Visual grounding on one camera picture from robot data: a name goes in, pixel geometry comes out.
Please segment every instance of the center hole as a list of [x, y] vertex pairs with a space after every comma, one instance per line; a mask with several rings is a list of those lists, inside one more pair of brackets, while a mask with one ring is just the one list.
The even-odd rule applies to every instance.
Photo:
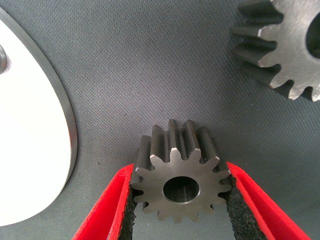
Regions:
[[194, 199], [198, 193], [198, 183], [187, 176], [171, 178], [163, 187], [164, 196], [176, 203], [187, 203]]
[[305, 38], [306, 48], [309, 53], [320, 59], [320, 13], [313, 19]]

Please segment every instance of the machined metal part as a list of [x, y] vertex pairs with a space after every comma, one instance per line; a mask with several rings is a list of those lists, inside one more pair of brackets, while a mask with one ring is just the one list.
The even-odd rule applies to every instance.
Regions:
[[224, 180], [228, 170], [219, 170], [220, 159], [208, 131], [195, 130], [187, 120], [182, 128], [170, 120], [168, 130], [158, 125], [152, 137], [142, 136], [132, 173], [132, 188], [142, 191], [134, 198], [143, 204], [143, 212], [157, 212], [164, 220], [173, 216], [180, 223], [184, 216], [198, 220], [199, 212], [212, 214], [213, 204], [226, 201], [219, 193], [231, 190]]
[[0, 226], [47, 208], [70, 177], [77, 129], [66, 91], [31, 37], [0, 8]]
[[231, 32], [244, 37], [233, 52], [242, 70], [272, 89], [288, 81], [291, 100], [305, 89], [320, 99], [320, 0], [247, 0], [238, 7], [248, 24]]

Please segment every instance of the steel gear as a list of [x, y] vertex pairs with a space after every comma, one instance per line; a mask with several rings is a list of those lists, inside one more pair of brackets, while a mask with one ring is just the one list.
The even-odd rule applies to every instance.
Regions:
[[272, 89], [291, 80], [291, 100], [306, 88], [319, 100], [320, 0], [247, 0], [238, 9], [249, 18], [231, 30], [245, 38], [233, 50], [242, 70]]
[[157, 211], [159, 220], [196, 221], [199, 212], [213, 213], [213, 204], [225, 203], [218, 194], [232, 188], [223, 181], [230, 172], [219, 171], [219, 161], [207, 130], [195, 131], [191, 120], [180, 129], [170, 120], [167, 131], [154, 125], [137, 151], [131, 186], [143, 194], [134, 201], [144, 203], [145, 213]]

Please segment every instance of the white metal plate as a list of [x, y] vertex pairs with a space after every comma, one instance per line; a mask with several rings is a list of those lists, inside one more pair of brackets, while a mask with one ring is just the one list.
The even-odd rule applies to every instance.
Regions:
[[48, 207], [73, 169], [77, 133], [65, 90], [50, 63], [0, 9], [0, 226]]

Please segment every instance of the gray carpet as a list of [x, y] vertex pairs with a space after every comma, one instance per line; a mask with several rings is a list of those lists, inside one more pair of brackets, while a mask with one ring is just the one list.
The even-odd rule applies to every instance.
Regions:
[[[170, 118], [207, 126], [236, 163], [320, 239], [320, 102], [291, 101], [239, 71], [230, 27], [240, 0], [0, 0], [43, 50], [72, 104], [78, 155], [43, 212], [1, 240], [68, 240], [141, 135]], [[233, 239], [225, 207], [180, 225], [136, 209], [134, 240]]]

